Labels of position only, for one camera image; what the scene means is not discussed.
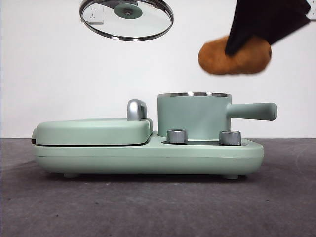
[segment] pot handle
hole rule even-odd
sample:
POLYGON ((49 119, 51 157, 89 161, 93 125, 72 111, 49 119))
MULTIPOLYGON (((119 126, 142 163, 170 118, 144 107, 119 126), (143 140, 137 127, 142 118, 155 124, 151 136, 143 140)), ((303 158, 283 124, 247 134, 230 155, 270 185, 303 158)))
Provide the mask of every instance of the pot handle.
POLYGON ((229 104, 227 116, 238 119, 273 121, 277 118, 277 105, 275 103, 229 104))
POLYGON ((141 100, 130 100, 127 104, 127 121, 141 121, 146 118, 146 103, 141 100))

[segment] white wall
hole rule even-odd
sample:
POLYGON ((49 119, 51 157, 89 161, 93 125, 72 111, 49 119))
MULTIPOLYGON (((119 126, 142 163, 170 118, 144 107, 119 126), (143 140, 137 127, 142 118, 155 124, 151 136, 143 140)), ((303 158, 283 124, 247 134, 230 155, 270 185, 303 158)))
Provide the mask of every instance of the white wall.
POLYGON ((132 98, 147 103, 157 129, 157 94, 213 91, 278 105, 273 122, 233 119, 243 137, 316 137, 316 23, 273 45, 264 72, 213 76, 198 51, 229 33, 236 1, 166 1, 175 14, 169 33, 122 42, 80 22, 81 0, 2 0, 1 136, 29 138, 48 120, 125 118, 132 98))

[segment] appliance foot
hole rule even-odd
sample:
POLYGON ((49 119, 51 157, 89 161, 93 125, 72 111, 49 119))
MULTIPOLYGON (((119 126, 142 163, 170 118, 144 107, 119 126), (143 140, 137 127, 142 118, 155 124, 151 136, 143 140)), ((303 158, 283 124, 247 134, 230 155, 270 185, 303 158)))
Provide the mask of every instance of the appliance foot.
POLYGON ((238 179, 238 175, 236 174, 224 174, 222 175, 224 179, 238 179))
POLYGON ((66 174, 64 174, 64 177, 65 178, 76 178, 76 177, 78 177, 79 176, 79 174, 72 174, 72 173, 66 173, 66 174))

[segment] black tongs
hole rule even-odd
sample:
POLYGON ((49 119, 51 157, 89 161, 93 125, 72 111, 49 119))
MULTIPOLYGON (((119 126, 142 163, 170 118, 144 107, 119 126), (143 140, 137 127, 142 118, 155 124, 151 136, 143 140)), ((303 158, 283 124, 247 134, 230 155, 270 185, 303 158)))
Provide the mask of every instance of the black tongs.
POLYGON ((308 24, 310 9, 306 0, 237 0, 225 53, 235 54, 253 35, 277 42, 308 24))

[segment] power outlet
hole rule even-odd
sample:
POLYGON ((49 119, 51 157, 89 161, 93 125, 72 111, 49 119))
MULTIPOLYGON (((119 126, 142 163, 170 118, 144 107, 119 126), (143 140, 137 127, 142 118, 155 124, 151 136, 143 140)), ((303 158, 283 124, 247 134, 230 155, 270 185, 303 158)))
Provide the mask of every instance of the power outlet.
POLYGON ((103 24, 103 10, 104 6, 101 4, 93 4, 90 7, 88 7, 83 12, 83 18, 84 20, 89 23, 90 25, 93 24, 103 24))
POLYGON ((316 0, 306 0, 311 5, 311 10, 307 14, 307 17, 311 20, 316 20, 316 0))

